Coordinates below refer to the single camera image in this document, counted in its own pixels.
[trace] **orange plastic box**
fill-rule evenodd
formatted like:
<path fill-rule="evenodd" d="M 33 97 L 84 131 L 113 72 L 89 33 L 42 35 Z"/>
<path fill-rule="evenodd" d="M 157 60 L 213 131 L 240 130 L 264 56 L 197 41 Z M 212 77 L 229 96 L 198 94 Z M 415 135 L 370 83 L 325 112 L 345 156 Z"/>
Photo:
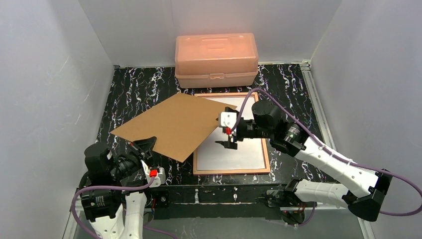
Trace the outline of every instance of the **orange plastic box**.
<path fill-rule="evenodd" d="M 250 86 L 258 59 L 252 33 L 178 36 L 175 75 L 181 88 Z"/>

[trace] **gray wall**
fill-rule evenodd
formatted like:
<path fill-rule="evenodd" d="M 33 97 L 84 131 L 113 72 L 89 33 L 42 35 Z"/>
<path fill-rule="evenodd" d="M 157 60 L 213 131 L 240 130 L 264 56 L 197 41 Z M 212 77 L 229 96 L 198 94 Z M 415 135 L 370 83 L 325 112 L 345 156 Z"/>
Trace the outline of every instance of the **gray wall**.
<path fill-rule="evenodd" d="M 113 65 L 77 0 L 3 0 L 0 74 L 1 238 L 61 238 Z"/>
<path fill-rule="evenodd" d="M 261 62 L 310 59 L 341 0 L 79 0 L 111 62 L 174 66 L 176 37 L 255 34 Z"/>
<path fill-rule="evenodd" d="M 312 59 L 338 149 L 422 186 L 422 2 L 344 0 Z M 408 212 L 421 198 L 397 179 L 383 210 Z M 380 216 L 376 238 L 421 238 L 422 214 Z"/>

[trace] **brown cardboard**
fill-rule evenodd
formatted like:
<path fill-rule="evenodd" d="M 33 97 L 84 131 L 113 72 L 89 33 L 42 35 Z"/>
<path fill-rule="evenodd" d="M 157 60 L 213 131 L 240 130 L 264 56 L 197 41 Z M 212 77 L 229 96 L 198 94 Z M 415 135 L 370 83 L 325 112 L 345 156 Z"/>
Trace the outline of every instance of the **brown cardboard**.
<path fill-rule="evenodd" d="M 184 162 L 218 127 L 215 120 L 234 106 L 178 93 L 136 116 L 111 133 L 129 141 L 157 137 L 153 150 Z"/>

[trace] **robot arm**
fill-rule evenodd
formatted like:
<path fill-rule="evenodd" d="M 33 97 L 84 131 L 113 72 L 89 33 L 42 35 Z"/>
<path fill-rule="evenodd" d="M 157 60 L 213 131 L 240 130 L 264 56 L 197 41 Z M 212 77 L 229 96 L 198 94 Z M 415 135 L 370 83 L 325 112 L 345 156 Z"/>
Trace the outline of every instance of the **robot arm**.
<path fill-rule="evenodd" d="M 106 144 L 95 143 L 85 150 L 85 164 L 88 168 L 89 186 L 121 186 L 121 180 L 140 170 L 138 185 L 150 183 L 158 187 L 165 183 L 162 167 L 150 168 L 145 161 L 152 159 L 151 150 L 156 138 L 129 142 L 130 154 L 122 154 L 114 161 Z M 103 239 L 141 239 L 143 213 L 147 198 L 143 191 L 127 192 L 115 190 L 93 190 L 82 193 L 84 212 L 97 236 Z M 126 204 L 123 224 L 123 204 Z"/>
<path fill-rule="evenodd" d="M 254 119 L 241 118 L 238 126 L 231 129 L 239 112 L 226 108 L 225 112 L 220 113 L 218 124 L 228 135 L 228 140 L 216 143 L 237 149 L 237 142 L 244 138 L 268 138 L 276 150 L 312 164 L 339 182 L 316 183 L 293 179 L 283 190 L 267 192 L 272 200 L 289 201 L 290 204 L 321 202 L 348 208 L 354 215 L 367 221 L 377 220 L 391 176 L 353 167 L 352 160 L 343 163 L 334 159 L 297 124 L 282 120 L 280 108 L 270 101 L 254 103 L 252 113 Z"/>

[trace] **whiteboard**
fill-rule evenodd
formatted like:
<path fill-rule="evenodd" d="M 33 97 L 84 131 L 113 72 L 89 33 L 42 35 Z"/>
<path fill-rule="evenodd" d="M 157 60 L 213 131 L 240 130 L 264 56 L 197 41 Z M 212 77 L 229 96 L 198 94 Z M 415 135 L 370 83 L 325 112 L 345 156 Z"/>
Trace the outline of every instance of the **whiteboard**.
<path fill-rule="evenodd" d="M 245 95 L 237 97 L 206 98 L 213 101 L 231 104 L 237 106 L 240 110 Z M 249 97 L 246 102 L 242 116 L 246 120 L 253 119 L 251 107 L 255 103 L 254 96 Z M 227 141 L 227 134 L 222 133 L 221 128 L 215 129 L 211 135 L 198 147 L 196 151 L 196 170 L 236 170 L 236 173 L 246 173 L 253 169 L 266 169 L 266 158 L 263 146 L 263 140 L 259 138 L 244 139 L 237 143 L 237 150 L 226 149 L 215 141 Z"/>

